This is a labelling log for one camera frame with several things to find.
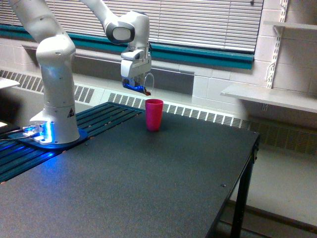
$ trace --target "window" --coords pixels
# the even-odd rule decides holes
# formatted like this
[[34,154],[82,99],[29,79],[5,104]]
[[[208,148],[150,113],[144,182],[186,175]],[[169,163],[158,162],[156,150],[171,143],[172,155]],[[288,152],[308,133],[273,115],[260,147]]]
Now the window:
[[[153,43],[253,53],[264,0],[104,0],[117,15],[150,17]],[[104,36],[98,19],[79,0],[46,0],[68,32]],[[0,24],[21,25],[7,0]]]

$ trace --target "plastic cup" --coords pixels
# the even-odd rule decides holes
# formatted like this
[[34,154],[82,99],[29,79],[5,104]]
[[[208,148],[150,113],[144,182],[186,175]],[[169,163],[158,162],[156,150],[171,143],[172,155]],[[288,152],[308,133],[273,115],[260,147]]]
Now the plastic cup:
[[145,117],[147,129],[158,131],[163,115],[163,101],[159,99],[148,99],[145,101]]

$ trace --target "window sill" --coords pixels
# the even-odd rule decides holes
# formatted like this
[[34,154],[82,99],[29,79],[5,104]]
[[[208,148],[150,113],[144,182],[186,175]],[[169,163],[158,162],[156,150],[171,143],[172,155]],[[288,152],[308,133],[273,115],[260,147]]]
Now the window sill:
[[[68,33],[76,46],[106,51],[122,52],[126,45],[114,45],[106,37]],[[20,26],[0,24],[0,36],[32,39],[32,36]],[[230,53],[188,47],[170,46],[152,43],[154,59],[178,60],[223,67],[252,69],[254,55]]]

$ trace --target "shelf bracket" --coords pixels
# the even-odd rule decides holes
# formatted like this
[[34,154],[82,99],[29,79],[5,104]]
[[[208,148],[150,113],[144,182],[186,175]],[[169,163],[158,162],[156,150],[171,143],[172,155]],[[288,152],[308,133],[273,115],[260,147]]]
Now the shelf bracket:
[[273,26],[273,29],[274,29],[274,31],[275,31],[275,33],[277,34],[278,37],[282,37],[284,27],[282,27],[282,26]]
[[[285,22],[288,2],[289,2],[289,0],[280,0],[280,5],[282,6],[281,16],[279,19],[280,22]],[[276,69],[276,65],[277,65],[277,59],[278,59],[279,49],[281,46],[281,39],[282,39],[284,28],[279,27],[279,26],[273,26],[273,29],[276,32],[276,43],[275,43],[275,47],[274,47],[273,59],[272,59],[271,64],[268,66],[267,71],[266,71],[265,80],[266,80],[266,87],[267,88],[272,88],[272,86],[273,86],[275,69]]]

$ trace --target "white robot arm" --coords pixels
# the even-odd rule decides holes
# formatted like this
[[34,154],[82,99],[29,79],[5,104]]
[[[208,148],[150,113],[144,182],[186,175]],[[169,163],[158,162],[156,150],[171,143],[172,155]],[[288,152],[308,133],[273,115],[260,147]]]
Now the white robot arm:
[[[121,54],[123,87],[150,95],[150,91],[145,88],[147,73],[151,70],[149,17],[137,11],[118,17],[110,11],[103,0],[80,1],[96,15],[111,42],[128,43],[127,50]],[[153,75],[150,75],[152,81],[147,84],[153,86]]]
[[[150,95],[145,88],[146,73],[151,70],[148,16],[131,11],[118,17],[102,0],[81,1],[100,20],[110,41],[128,43],[127,50],[121,54],[123,86]],[[44,145],[76,141],[80,135],[71,70],[75,45],[44,0],[9,0],[9,4],[24,28],[39,43],[36,57],[44,84],[44,109],[31,118],[30,123],[36,126],[28,127],[30,130],[24,134]]]
[[73,142],[79,138],[71,70],[75,45],[44,0],[9,0],[9,3],[24,28],[39,43],[36,57],[43,78],[44,109],[30,120],[37,127],[25,135],[40,132],[33,139],[44,145]]

